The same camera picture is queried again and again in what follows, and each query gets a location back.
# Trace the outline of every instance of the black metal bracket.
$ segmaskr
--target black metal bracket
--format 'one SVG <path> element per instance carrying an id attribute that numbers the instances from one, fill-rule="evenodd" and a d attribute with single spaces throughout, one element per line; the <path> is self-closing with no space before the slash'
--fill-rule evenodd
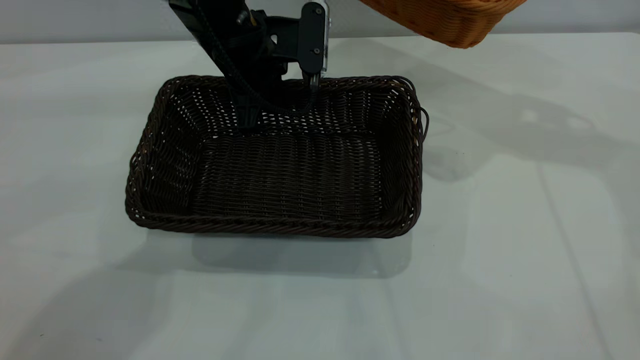
<path id="1" fill-rule="evenodd" d="M 264 107 L 264 100 L 248 93 L 246 85 L 258 94 L 268 95 L 287 73 L 288 63 L 298 62 L 309 87 L 317 90 L 327 64 L 326 4 L 309 2 L 303 6 L 300 19 L 292 19 L 269 17 L 262 10 L 250 11 L 244 0 L 169 3 L 225 75 L 241 129 L 258 126 Z M 226 56 L 221 56 L 216 42 Z M 232 76 L 230 67 L 235 67 L 241 76 Z"/>

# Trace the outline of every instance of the wicker basket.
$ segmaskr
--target wicker basket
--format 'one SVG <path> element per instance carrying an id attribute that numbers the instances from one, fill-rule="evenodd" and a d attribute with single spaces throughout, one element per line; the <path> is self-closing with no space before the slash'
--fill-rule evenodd
<path id="1" fill-rule="evenodd" d="M 138 225 L 185 233 L 390 238 L 420 215 L 420 104 L 404 78 L 326 79 L 299 118 L 264 114 L 237 127 L 223 78 L 187 76 L 160 89 L 126 189 Z M 308 90 L 284 81 L 280 106 Z"/>
<path id="2" fill-rule="evenodd" d="M 416 33 L 453 47 L 472 47 L 526 0 L 360 0 Z"/>

